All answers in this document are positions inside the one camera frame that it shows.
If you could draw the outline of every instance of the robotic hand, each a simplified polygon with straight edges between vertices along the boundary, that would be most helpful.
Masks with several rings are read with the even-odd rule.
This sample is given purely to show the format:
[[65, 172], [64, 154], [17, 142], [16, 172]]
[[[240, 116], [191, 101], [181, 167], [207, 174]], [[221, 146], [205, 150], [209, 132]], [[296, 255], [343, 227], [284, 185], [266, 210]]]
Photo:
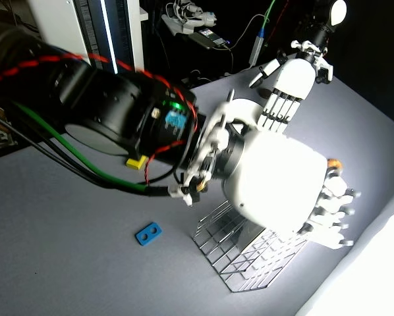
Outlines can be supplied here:
[[[160, 177], [135, 184], [108, 176], [61, 142], [93, 171], [86, 173], [88, 178], [86, 171], [76, 173], [94, 184], [183, 198], [192, 205], [208, 182], [218, 178], [234, 208], [256, 224], [339, 248], [351, 244], [339, 231], [345, 227], [341, 218], [352, 213], [345, 205], [358, 194], [340, 179], [339, 162], [282, 134], [314, 83], [319, 50], [303, 42], [296, 59], [277, 59], [265, 67], [271, 74], [283, 63], [264, 108], [234, 99], [231, 91], [206, 118], [195, 108], [191, 92], [160, 76], [133, 71], [120, 61], [125, 71], [110, 74], [92, 68], [81, 56], [0, 24], [0, 107], [31, 126], [39, 124], [59, 141], [55, 130], [66, 130], [95, 150], [136, 160], [145, 155], [173, 166]], [[237, 124], [242, 125], [240, 132]], [[178, 169], [184, 169], [178, 184], [150, 185]]]
[[176, 33], [192, 34], [194, 28], [201, 26], [215, 26], [216, 16], [213, 12], [204, 12], [191, 0], [175, 0], [173, 3], [175, 17], [170, 18], [164, 15], [163, 21], [166, 23], [173, 35]]

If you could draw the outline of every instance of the green cable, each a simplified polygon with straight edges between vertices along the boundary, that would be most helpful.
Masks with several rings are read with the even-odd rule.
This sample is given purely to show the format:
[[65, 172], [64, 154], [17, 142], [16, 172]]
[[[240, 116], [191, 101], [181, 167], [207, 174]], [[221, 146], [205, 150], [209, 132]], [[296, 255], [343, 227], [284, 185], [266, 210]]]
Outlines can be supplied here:
[[264, 14], [264, 22], [263, 22], [263, 26], [262, 28], [264, 28], [264, 26], [266, 26], [266, 24], [269, 22], [269, 15], [270, 15], [270, 11], [271, 8], [273, 8], [273, 5], [275, 4], [276, 0], [272, 0], [270, 3], [270, 7], [267, 9], [266, 13]]
[[68, 149], [69, 152], [71, 152], [78, 160], [80, 160], [86, 167], [88, 167], [91, 171], [96, 173], [98, 176], [101, 176], [102, 178], [111, 181], [116, 184], [120, 184], [122, 186], [126, 186], [127, 188], [131, 188], [134, 190], [138, 190], [141, 192], [144, 192], [146, 190], [146, 185], [143, 184], [135, 184], [132, 182], [128, 182], [125, 180], [122, 180], [120, 178], [116, 178], [114, 176], [111, 176], [110, 174], [107, 174], [97, 168], [95, 165], [93, 165], [81, 152], [79, 152], [74, 146], [72, 146], [60, 133], [58, 133], [52, 126], [50, 126], [44, 119], [42, 119], [36, 112], [32, 111], [31, 109], [15, 103], [23, 112], [25, 112], [31, 119], [33, 119], [36, 123], [38, 123], [41, 127], [43, 127], [45, 130], [47, 130], [55, 139], [65, 148]]

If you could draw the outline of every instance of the metal wire basket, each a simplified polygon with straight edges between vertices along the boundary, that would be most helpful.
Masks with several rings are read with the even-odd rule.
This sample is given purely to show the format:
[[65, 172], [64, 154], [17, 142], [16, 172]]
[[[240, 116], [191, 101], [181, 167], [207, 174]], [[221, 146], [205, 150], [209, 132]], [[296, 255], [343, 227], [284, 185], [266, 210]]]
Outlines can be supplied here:
[[232, 292], [267, 288], [306, 244], [254, 224], [228, 201], [199, 221], [193, 240]]

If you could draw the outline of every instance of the blue block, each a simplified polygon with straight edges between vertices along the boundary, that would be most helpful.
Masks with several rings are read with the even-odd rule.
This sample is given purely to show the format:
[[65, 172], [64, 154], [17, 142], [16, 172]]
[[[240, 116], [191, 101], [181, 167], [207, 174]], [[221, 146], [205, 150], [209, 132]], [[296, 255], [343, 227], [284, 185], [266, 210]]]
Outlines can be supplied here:
[[162, 229], [159, 227], [159, 225], [152, 223], [138, 232], [136, 234], [136, 239], [140, 245], [145, 246], [153, 239], [158, 237], [161, 233]]

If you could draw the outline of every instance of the gray table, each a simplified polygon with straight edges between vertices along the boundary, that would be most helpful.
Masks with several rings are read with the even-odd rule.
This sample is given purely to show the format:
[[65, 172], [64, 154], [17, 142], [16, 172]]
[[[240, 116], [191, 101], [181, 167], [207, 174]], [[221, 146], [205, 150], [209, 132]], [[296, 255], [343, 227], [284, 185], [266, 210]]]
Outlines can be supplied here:
[[[198, 106], [211, 113], [230, 88], [260, 101], [245, 88], [256, 71], [195, 89]], [[363, 192], [346, 231], [357, 238], [394, 192], [394, 123], [334, 80], [314, 86], [287, 134], [342, 160]], [[122, 159], [78, 146], [108, 172], [142, 179]], [[187, 208], [97, 188], [31, 148], [1, 158], [0, 315], [294, 315], [347, 250], [310, 244], [271, 288], [230, 294], [190, 238], [223, 200], [219, 183]], [[134, 233], [152, 221], [162, 235], [139, 246]]]

